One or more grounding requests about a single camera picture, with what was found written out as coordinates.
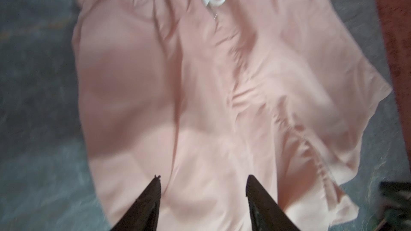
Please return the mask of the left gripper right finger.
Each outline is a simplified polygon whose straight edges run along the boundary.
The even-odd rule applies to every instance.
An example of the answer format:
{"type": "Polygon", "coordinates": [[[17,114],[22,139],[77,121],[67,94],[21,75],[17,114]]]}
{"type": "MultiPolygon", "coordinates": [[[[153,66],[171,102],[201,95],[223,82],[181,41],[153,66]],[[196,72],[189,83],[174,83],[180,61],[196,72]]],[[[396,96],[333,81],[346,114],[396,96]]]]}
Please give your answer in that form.
{"type": "Polygon", "coordinates": [[[252,231],[300,231],[253,175],[247,178],[246,197],[252,231]]]}

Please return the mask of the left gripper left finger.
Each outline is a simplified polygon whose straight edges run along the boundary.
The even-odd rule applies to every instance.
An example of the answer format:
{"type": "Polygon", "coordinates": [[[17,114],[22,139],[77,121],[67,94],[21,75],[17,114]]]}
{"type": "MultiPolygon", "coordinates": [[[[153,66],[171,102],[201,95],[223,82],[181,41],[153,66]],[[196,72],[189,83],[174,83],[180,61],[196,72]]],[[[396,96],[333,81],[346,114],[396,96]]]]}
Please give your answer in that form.
{"type": "Polygon", "coordinates": [[[111,231],[156,231],[161,202],[161,177],[155,176],[111,231]]]}

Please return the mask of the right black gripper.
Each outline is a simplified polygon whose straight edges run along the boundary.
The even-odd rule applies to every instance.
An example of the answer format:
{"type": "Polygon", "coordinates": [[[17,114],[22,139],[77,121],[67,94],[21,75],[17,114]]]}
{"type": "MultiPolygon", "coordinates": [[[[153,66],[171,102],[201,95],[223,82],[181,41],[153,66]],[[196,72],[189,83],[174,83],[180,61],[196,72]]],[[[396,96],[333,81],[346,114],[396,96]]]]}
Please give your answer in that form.
{"type": "Polygon", "coordinates": [[[380,195],[385,199],[383,219],[376,231],[411,230],[411,183],[381,182],[380,195]]]}

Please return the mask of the pink shorts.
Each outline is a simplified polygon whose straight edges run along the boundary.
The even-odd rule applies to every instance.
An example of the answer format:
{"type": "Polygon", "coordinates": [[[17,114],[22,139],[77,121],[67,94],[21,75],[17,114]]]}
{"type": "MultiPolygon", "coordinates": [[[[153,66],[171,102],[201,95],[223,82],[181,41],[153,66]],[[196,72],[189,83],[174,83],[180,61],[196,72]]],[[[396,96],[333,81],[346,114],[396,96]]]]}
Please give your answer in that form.
{"type": "Polygon", "coordinates": [[[255,176],[302,231],[354,220],[340,186],[390,85],[330,0],[77,0],[79,113],[116,224],[161,177],[160,231],[249,231],[255,176]]]}

